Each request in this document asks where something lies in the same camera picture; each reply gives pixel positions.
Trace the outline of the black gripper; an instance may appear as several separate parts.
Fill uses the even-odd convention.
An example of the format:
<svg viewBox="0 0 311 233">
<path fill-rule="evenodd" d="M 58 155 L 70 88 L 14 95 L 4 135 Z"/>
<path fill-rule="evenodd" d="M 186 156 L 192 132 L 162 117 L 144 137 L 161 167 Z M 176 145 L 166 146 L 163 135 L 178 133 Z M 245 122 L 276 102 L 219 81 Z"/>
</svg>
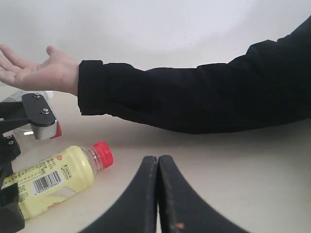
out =
<svg viewBox="0 0 311 233">
<path fill-rule="evenodd" d="M 25 220 L 20 210 L 18 185 L 4 187 L 4 179 L 13 174 L 12 161 L 21 154 L 15 138 L 8 139 L 3 134 L 15 130 L 30 122 L 27 115 L 27 102 L 0 103 L 0 231 L 16 233 L 25 227 Z"/>
</svg>

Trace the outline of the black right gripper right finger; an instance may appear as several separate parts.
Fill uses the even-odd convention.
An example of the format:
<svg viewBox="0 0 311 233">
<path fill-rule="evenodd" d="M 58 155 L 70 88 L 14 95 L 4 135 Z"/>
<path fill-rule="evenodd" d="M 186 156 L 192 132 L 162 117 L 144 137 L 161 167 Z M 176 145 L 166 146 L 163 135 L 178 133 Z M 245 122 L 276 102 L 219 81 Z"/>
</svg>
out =
<svg viewBox="0 0 311 233">
<path fill-rule="evenodd" d="M 191 187 L 173 158 L 158 160 L 158 205 L 163 233 L 245 233 L 206 203 Z"/>
</svg>

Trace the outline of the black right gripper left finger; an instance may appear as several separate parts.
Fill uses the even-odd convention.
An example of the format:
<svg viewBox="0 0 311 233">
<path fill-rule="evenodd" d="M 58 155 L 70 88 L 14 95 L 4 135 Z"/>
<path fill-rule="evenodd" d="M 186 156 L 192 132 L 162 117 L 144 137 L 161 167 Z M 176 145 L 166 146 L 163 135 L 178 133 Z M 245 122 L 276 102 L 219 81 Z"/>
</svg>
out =
<svg viewBox="0 0 311 233">
<path fill-rule="evenodd" d="M 116 202 L 83 233 L 155 233 L 157 158 L 146 156 Z"/>
</svg>

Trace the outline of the black sleeved forearm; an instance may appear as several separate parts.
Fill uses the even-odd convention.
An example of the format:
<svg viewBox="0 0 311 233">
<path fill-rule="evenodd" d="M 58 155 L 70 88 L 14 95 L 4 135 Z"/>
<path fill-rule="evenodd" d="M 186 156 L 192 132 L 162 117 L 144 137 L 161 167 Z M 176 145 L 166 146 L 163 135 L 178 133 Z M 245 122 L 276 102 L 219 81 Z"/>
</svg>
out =
<svg viewBox="0 0 311 233">
<path fill-rule="evenodd" d="M 311 21 L 229 63 L 139 70 L 100 60 L 79 65 L 78 106 L 181 133 L 231 133 L 311 116 Z"/>
</svg>

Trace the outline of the open bare human hand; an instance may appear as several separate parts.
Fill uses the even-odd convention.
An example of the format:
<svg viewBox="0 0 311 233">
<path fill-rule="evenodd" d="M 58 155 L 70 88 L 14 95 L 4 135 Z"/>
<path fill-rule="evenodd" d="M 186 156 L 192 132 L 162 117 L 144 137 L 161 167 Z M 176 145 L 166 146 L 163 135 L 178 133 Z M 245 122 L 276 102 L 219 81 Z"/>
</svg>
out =
<svg viewBox="0 0 311 233">
<path fill-rule="evenodd" d="M 59 91 L 77 96 L 79 64 L 66 52 L 47 46 L 49 58 L 39 64 L 1 44 L 0 81 L 26 91 Z"/>
</svg>

